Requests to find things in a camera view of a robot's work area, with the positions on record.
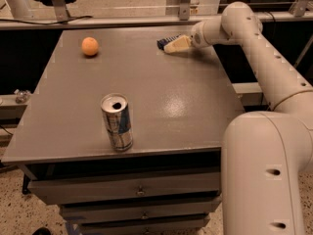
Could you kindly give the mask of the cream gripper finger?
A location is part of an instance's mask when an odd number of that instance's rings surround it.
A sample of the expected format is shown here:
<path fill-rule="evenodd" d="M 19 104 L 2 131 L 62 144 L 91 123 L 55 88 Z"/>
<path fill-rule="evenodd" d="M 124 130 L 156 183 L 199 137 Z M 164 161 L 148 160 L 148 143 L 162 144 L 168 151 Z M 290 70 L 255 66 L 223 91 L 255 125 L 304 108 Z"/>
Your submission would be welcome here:
<path fill-rule="evenodd" d="M 191 47 L 191 43 L 187 43 L 185 41 L 172 41 L 168 43 L 164 47 L 164 52 L 167 54 L 181 52 L 189 49 Z"/>
<path fill-rule="evenodd" d="M 183 34 L 183 35 L 178 35 L 178 36 L 176 37 L 175 41 L 185 41 L 185 42 L 187 42 L 187 43 L 192 43 L 191 37 L 188 36 L 188 35 L 185 35 L 185 34 Z"/>

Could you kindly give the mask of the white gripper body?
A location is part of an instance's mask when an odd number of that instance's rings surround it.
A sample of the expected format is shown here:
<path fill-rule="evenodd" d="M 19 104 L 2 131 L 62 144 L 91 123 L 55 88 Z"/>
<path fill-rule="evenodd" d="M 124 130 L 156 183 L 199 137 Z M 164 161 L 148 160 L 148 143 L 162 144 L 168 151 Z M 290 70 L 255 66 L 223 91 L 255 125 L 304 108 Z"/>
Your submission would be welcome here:
<path fill-rule="evenodd" d="M 209 21 L 202 21 L 196 23 L 191 29 L 192 44 L 197 48 L 211 46 L 212 40 L 212 27 Z"/>

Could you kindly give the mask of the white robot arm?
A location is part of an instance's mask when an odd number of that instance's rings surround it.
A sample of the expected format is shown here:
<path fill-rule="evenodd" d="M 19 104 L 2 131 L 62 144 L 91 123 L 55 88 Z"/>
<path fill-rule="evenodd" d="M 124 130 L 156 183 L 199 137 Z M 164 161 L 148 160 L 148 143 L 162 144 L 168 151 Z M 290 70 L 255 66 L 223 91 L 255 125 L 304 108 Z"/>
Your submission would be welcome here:
<path fill-rule="evenodd" d="M 176 53 L 213 44 L 242 48 L 269 105 L 236 117 L 225 131 L 224 235 L 305 235 L 298 175 L 313 165 L 313 86 L 263 36 L 261 21 L 243 2 L 161 47 Z"/>

